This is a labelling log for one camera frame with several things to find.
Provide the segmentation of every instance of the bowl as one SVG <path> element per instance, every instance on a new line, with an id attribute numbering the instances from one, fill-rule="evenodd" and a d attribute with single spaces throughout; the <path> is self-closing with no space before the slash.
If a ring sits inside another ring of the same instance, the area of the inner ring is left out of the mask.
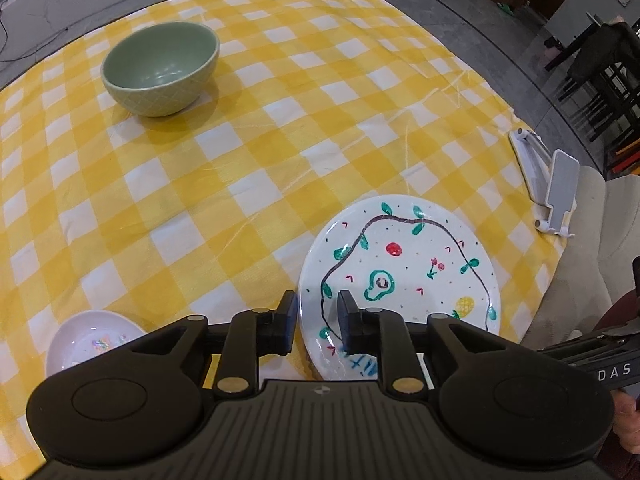
<path id="1" fill-rule="evenodd" d="M 133 321 L 109 310 L 85 310 L 67 319 L 45 358 L 47 377 L 145 335 Z"/>
<path id="2" fill-rule="evenodd" d="M 205 25 L 166 22 L 142 28 L 102 62 L 107 92 L 136 115 L 161 117 L 193 103 L 216 67 L 220 40 Z"/>

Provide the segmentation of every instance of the white plate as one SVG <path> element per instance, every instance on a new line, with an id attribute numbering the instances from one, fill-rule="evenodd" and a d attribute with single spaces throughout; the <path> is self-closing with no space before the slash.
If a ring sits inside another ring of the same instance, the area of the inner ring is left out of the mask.
<path id="1" fill-rule="evenodd" d="M 342 351 L 335 301 L 343 289 L 360 308 L 394 310 L 406 321 L 443 312 L 500 330 L 500 290 L 484 247 L 453 213 L 421 198 L 349 206 L 322 229 L 300 274 L 300 326 L 316 369 L 326 380 L 375 378 L 375 358 Z"/>
<path id="2" fill-rule="evenodd" d="M 144 335 L 134 322 L 108 310 L 85 310 L 67 319 L 53 336 L 46 376 L 80 364 Z"/>

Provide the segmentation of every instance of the green slipper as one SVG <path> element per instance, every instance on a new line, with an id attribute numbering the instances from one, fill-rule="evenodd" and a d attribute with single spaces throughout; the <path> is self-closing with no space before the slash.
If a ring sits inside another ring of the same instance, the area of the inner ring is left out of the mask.
<path id="1" fill-rule="evenodd" d="M 513 16 L 513 11 L 511 10 L 511 7 L 508 6 L 507 4 L 498 4 L 498 8 L 502 11 L 502 12 L 506 12 L 508 15 Z"/>

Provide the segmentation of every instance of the metal screw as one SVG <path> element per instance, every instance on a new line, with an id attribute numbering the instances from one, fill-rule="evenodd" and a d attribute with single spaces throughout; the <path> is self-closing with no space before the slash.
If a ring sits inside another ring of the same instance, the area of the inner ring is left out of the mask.
<path id="1" fill-rule="evenodd" d="M 225 377 L 218 381 L 218 389 L 227 394 L 239 394 L 249 387 L 249 382 L 242 377 Z"/>
<path id="2" fill-rule="evenodd" d="M 392 387 L 401 394 L 416 394 L 424 388 L 424 383 L 415 377 L 402 377 L 396 379 Z"/>

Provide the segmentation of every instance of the ribbed black surface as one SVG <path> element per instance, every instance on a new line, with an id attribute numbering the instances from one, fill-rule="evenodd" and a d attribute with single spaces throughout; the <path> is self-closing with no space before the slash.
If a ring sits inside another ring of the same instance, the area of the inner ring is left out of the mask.
<path id="1" fill-rule="evenodd" d="M 452 444 L 425 405 L 393 400 L 384 396 L 373 382 L 269 381 L 254 399 L 220 404 L 193 440 L 155 462 L 128 470 L 83 470 L 50 462 L 32 478 L 604 480 L 608 477 L 593 463 L 561 471 L 527 472 L 482 462 Z"/>

